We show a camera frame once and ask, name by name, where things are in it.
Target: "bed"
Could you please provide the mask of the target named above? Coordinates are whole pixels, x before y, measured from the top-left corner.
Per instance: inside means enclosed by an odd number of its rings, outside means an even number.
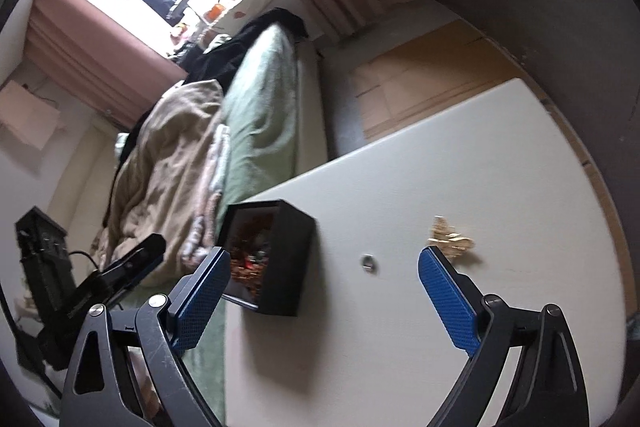
[[[282,54],[289,47],[294,57],[293,67],[284,68]],[[294,43],[279,25],[265,30],[247,52],[222,102],[222,111],[230,129],[231,154],[218,210],[219,223],[227,205],[327,161],[316,51],[307,40]],[[270,146],[257,143],[260,136],[273,134],[274,129],[278,133],[268,140]],[[83,183],[86,185],[86,181],[79,180],[79,184]],[[96,196],[94,200],[103,198],[96,201],[96,205],[104,208],[107,197],[106,194]],[[60,214],[50,207],[49,212],[52,211]],[[96,223],[83,224],[92,230],[97,226]],[[137,307],[152,294],[168,293],[174,284],[175,280],[155,287],[139,286],[123,304]],[[225,303],[221,301],[198,346],[183,357],[191,377],[222,422],[225,418],[224,328]]]

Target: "brown blanket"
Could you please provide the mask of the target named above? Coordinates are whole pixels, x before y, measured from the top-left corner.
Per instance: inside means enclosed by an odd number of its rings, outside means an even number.
[[[184,245],[190,233],[191,242],[198,230],[202,233],[203,208],[207,219],[215,219],[226,168],[228,128],[221,123],[221,103],[215,80],[179,87],[158,102],[116,179],[97,252],[101,268],[157,232],[167,249],[143,285],[156,286],[195,270],[201,256],[194,258],[194,249]],[[215,223],[209,222],[207,230],[212,227]]]

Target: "metal screw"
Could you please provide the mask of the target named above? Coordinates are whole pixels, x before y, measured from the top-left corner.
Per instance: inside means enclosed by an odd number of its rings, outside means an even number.
[[[165,302],[166,302],[166,295],[162,295],[161,293],[157,293],[156,295],[153,295],[149,299],[149,306],[151,306],[152,308],[160,308],[160,307],[164,306]]]
[[[560,316],[560,314],[562,313],[562,312],[560,311],[560,308],[559,308],[557,305],[555,305],[555,304],[548,304],[548,305],[546,306],[546,312],[547,312],[549,315],[551,315],[552,317],[559,317],[559,316]]]
[[[360,259],[360,264],[367,273],[375,273],[378,271],[378,264],[372,255],[363,255]]]
[[[94,304],[89,308],[89,315],[97,317],[104,311],[104,304]]]

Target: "concrete floor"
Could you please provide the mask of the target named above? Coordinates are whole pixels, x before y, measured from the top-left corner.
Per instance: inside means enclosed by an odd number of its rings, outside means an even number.
[[[323,46],[316,41],[322,56],[322,105],[330,159],[366,144],[349,73],[378,55],[456,19],[459,17],[455,13],[434,0],[415,0],[396,7],[338,45]]]

